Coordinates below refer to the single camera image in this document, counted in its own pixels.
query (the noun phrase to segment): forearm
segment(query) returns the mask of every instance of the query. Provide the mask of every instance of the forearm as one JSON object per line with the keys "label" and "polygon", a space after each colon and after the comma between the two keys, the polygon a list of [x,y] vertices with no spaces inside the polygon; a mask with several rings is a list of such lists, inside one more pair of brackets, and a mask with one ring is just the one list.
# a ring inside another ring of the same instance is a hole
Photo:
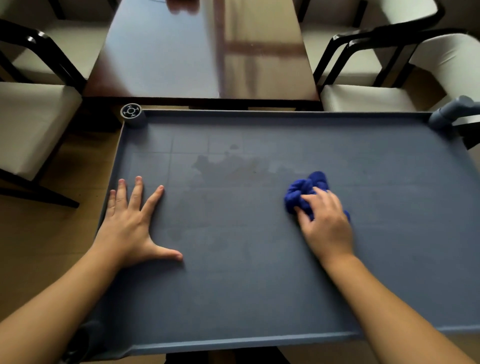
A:
{"label": "forearm", "polygon": [[0,323],[0,363],[52,364],[115,277],[108,255],[84,255],[63,277]]}
{"label": "forearm", "polygon": [[356,257],[331,262],[325,270],[349,303],[381,363],[474,363]]}

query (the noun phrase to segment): glossy tabletop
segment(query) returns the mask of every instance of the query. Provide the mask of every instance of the glossy tabletop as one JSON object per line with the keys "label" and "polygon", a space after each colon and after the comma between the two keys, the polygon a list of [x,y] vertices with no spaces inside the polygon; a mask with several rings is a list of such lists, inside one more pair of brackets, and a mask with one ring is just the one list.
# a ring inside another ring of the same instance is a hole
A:
{"label": "glossy tabletop", "polygon": [[84,96],[280,107],[319,99],[292,0],[123,0]]}

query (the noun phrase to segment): gray tray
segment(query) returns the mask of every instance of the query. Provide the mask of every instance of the gray tray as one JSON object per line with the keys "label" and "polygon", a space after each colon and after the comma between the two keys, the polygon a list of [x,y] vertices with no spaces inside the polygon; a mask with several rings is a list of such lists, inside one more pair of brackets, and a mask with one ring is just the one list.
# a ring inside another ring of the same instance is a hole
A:
{"label": "gray tray", "polygon": [[157,110],[125,127],[109,188],[164,184],[151,235],[184,262],[118,274],[91,315],[106,329],[94,359],[361,335],[283,207],[315,170],[382,283],[443,332],[480,331],[480,179],[428,116]]}

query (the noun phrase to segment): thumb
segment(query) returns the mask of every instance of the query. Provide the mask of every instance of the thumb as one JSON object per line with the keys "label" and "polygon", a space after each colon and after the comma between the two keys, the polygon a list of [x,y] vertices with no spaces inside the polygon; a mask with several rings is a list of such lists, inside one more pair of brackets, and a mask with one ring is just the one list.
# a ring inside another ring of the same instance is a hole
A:
{"label": "thumb", "polygon": [[306,231],[307,227],[311,224],[310,218],[300,207],[295,206],[295,211],[297,212],[297,218],[299,220],[300,227],[302,231]]}
{"label": "thumb", "polygon": [[155,245],[153,242],[152,244],[154,245],[151,252],[152,259],[173,259],[178,260],[179,262],[183,260],[183,254],[178,250],[167,249],[163,246]]}

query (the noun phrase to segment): blue cleaning cloth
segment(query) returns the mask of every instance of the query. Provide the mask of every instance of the blue cleaning cloth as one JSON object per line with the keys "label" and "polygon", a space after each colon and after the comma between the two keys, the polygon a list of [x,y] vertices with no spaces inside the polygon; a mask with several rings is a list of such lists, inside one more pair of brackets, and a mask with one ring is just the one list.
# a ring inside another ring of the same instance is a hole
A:
{"label": "blue cleaning cloth", "polygon": [[[302,194],[315,194],[313,187],[316,186],[321,190],[329,190],[327,177],[325,173],[317,171],[313,172],[305,180],[296,180],[290,185],[290,188],[285,195],[285,208],[287,212],[292,215],[296,215],[294,209],[295,206],[300,207],[305,213],[310,217],[310,220],[313,220],[313,211],[309,203],[300,197]],[[350,221],[350,214],[348,211],[343,211]]]}

